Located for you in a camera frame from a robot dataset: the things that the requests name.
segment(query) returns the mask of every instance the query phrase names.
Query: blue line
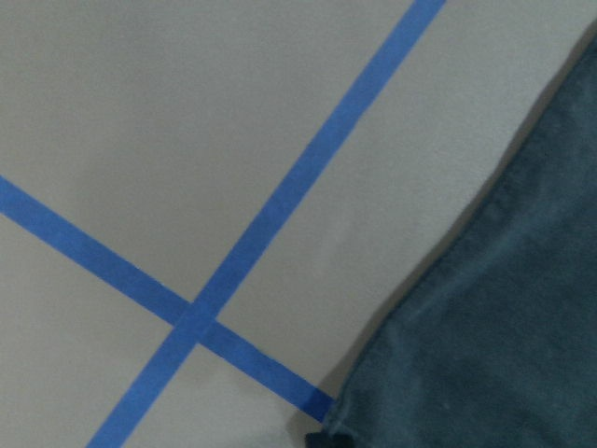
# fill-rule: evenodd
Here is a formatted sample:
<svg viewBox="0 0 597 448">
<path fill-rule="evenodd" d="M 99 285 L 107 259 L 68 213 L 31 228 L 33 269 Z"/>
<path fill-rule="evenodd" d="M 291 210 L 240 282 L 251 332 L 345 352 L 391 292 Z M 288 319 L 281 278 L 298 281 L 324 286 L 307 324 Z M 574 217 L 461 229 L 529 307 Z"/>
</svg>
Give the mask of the blue line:
<svg viewBox="0 0 597 448">
<path fill-rule="evenodd" d="M 200 341 L 288 220 L 445 0 L 415 0 L 273 192 L 205 288 L 93 436 L 90 448 L 118 447 Z"/>
<path fill-rule="evenodd" d="M 333 398 L 275 359 L 266 357 L 217 321 L 209 328 L 201 343 L 318 422 L 324 421 L 334 402 Z"/>
<path fill-rule="evenodd" d="M 170 289 L 2 176 L 0 213 L 171 325 L 189 307 L 187 301 Z M 266 357 L 217 321 L 212 323 L 201 343 L 316 420 L 321 421 L 333 402 L 330 396 Z"/>
<path fill-rule="evenodd" d="M 0 212 L 107 284 L 174 325 L 188 301 L 0 176 Z"/>
</svg>

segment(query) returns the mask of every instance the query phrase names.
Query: dark teal fabric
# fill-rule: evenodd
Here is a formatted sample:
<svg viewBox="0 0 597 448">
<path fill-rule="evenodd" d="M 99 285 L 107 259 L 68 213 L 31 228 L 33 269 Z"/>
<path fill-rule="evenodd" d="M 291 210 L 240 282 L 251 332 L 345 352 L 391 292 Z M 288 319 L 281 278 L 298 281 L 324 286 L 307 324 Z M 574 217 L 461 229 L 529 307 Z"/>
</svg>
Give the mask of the dark teal fabric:
<svg viewBox="0 0 597 448">
<path fill-rule="evenodd" d="M 334 436 L 325 433 L 308 434 L 307 445 L 310 448 L 354 448 L 354 439 L 343 434 Z"/>
<path fill-rule="evenodd" d="M 369 342 L 318 443 L 338 434 L 356 448 L 597 447 L 596 42 Z"/>
</svg>

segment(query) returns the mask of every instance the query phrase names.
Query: gray floor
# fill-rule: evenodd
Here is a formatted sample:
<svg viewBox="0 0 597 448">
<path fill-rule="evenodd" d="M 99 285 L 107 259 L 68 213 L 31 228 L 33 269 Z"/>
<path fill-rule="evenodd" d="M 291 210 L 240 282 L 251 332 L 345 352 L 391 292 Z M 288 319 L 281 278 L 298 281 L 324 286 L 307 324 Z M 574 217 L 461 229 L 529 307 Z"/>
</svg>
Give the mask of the gray floor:
<svg viewBox="0 0 597 448">
<path fill-rule="evenodd" d="M 192 300 L 409 4 L 4 2 L 0 175 Z M 595 18 L 449 0 L 218 320 L 335 396 Z M 5 217 L 0 242 L 2 446 L 83 446 L 170 326 Z M 315 429 L 197 347 L 127 446 Z"/>
</svg>

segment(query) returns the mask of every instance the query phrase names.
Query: fabric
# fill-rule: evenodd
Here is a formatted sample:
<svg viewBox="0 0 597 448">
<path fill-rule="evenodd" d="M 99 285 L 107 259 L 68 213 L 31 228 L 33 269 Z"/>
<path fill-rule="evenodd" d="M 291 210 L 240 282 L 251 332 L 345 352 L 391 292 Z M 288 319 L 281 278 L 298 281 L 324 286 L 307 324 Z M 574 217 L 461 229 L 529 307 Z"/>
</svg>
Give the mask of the fabric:
<svg viewBox="0 0 597 448">
<path fill-rule="evenodd" d="M 593 448 L 596 384 L 593 41 L 307 446 Z"/>
</svg>

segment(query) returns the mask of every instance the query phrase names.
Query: blue tape strip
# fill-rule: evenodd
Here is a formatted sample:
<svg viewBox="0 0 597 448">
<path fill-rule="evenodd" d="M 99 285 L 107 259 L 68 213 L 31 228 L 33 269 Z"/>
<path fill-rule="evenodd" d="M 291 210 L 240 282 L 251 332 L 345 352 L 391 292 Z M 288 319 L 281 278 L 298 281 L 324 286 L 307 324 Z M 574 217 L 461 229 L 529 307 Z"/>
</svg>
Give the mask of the blue tape strip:
<svg viewBox="0 0 597 448">
<path fill-rule="evenodd" d="M 174 325 L 188 308 L 188 301 L 2 176 L 0 212 L 166 322 Z"/>
<path fill-rule="evenodd" d="M 317 177 L 439 12 L 445 0 L 415 0 L 273 192 L 205 288 L 183 313 L 129 390 L 91 439 L 90 448 L 118 447 L 201 340 L 239 284 L 288 220 Z"/>
<path fill-rule="evenodd" d="M 226 327 L 215 322 L 201 343 L 318 422 L 324 421 L 333 398 Z"/>
<path fill-rule="evenodd" d="M 0 176 L 0 213 L 174 325 L 189 303 Z M 240 371 L 322 421 L 333 399 L 218 322 L 201 342 Z"/>
</svg>

